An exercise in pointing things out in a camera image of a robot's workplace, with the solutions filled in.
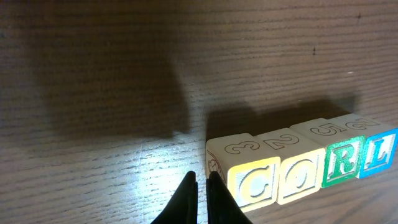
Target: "wood grain surface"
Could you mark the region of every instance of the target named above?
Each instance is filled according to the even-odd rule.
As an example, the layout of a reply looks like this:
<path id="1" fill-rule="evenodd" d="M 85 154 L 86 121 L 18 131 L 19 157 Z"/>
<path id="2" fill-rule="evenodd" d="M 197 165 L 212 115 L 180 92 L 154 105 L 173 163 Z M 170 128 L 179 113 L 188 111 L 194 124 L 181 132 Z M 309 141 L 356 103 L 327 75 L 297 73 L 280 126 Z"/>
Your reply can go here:
<path id="1" fill-rule="evenodd" d="M 206 139 L 398 125 L 397 38 L 395 0 L 0 1 L 0 223 L 150 223 L 189 170 L 206 223 Z M 246 215 L 398 223 L 397 160 Z"/>

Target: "green block face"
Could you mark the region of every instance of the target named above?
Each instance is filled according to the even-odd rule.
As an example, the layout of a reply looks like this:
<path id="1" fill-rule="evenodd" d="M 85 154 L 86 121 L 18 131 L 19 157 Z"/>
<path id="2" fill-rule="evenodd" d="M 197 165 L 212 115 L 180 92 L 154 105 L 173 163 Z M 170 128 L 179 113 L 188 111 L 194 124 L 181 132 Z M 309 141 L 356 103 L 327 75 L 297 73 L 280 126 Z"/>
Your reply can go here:
<path id="1" fill-rule="evenodd" d="M 356 177 L 361 166 L 365 136 L 331 144 L 326 149 L 322 188 Z"/>

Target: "wooden block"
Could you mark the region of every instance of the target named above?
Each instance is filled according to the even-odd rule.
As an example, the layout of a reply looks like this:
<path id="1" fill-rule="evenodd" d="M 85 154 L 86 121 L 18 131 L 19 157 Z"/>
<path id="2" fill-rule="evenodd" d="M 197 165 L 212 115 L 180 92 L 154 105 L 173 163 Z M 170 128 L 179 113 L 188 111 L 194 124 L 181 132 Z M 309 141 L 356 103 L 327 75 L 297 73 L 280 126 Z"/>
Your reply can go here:
<path id="1" fill-rule="evenodd" d="M 397 128 L 356 114 L 347 114 L 329 121 L 346 128 L 349 136 L 366 136 L 359 178 L 391 167 L 398 141 Z"/>
<path id="2" fill-rule="evenodd" d="M 206 163 L 207 176 L 218 171 L 243 212 L 276 201 L 280 158 L 250 134 L 210 139 Z"/>
<path id="3" fill-rule="evenodd" d="M 349 137 L 347 129 L 320 118 L 295 124 L 292 130 L 326 149 L 322 187 L 339 184 L 359 173 L 365 136 Z"/>
<path id="4" fill-rule="evenodd" d="M 281 159 L 278 204 L 289 203 L 320 189 L 325 148 L 289 128 L 256 137 L 272 147 Z"/>

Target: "carved number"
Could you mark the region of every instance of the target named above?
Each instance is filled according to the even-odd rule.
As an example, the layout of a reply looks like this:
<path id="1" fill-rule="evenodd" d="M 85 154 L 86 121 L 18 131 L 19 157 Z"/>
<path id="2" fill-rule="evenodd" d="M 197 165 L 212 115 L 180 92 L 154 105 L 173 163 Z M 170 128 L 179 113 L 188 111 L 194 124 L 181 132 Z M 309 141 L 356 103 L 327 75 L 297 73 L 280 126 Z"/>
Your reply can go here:
<path id="1" fill-rule="evenodd" d="M 339 132 L 347 131 L 347 129 L 337 126 L 335 124 L 331 124 L 331 123 L 323 124 L 323 125 L 319 126 L 319 128 L 311 128 L 311 132 L 313 132 L 315 134 L 323 135 L 323 136 L 332 136 L 332 135 L 336 134 L 338 131 Z"/>
<path id="2" fill-rule="evenodd" d="M 216 171 L 216 172 L 220 175 L 220 177 L 221 177 L 221 179 L 223 180 L 223 182 L 225 183 L 224 172 L 223 172 L 223 169 L 221 168 L 221 165 L 220 165 L 220 163 L 218 162 L 216 156 L 213 155 L 213 153 L 211 153 L 209 150 L 207 150 L 207 153 L 213 158 L 213 159 L 210 159 L 210 160 L 208 161 L 209 171 L 210 171 L 210 172 L 211 172 L 211 171 Z"/>
<path id="3" fill-rule="evenodd" d="M 241 142 L 239 144 L 231 144 L 225 147 L 225 151 L 230 154 L 240 154 L 241 151 L 239 149 L 251 149 L 256 150 L 260 148 L 260 144 L 252 141 Z"/>
<path id="4" fill-rule="evenodd" d="M 291 134 L 283 134 L 280 136 L 281 139 L 269 139 L 264 142 L 275 150 L 283 149 L 287 144 L 296 144 L 300 140 L 298 137 Z"/>
<path id="5" fill-rule="evenodd" d="M 366 120 L 364 118 L 356 119 L 356 121 L 346 123 L 346 126 L 355 130 L 365 130 L 367 126 L 380 125 L 379 123 Z"/>

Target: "black object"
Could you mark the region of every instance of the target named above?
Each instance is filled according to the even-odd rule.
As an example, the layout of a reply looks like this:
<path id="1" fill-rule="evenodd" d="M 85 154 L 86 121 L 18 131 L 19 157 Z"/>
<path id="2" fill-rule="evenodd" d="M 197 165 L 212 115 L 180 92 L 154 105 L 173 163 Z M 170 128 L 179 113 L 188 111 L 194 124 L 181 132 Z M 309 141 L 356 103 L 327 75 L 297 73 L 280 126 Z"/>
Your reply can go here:
<path id="1" fill-rule="evenodd" d="M 194 171 L 187 172 L 172 198 L 152 224 L 196 224 L 198 218 L 198 182 Z"/>
<path id="2" fill-rule="evenodd" d="M 206 180 L 206 194 L 209 224 L 252 224 L 215 171 L 210 173 L 209 179 Z M 197 215 L 198 183 L 195 181 L 195 173 L 190 171 L 152 224 L 193 224 L 197 223 Z"/>

